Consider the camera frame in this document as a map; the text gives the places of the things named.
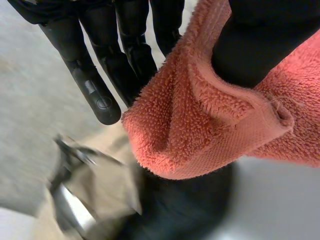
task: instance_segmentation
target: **grey floor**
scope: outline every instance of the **grey floor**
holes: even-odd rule
[[[186,0],[182,33],[196,2]],[[147,28],[147,41],[160,66],[164,57],[156,44],[151,14]],[[89,51],[110,86],[91,46]],[[0,0],[0,206],[35,214],[57,161],[52,138],[62,133],[80,139],[101,127],[39,27]]]

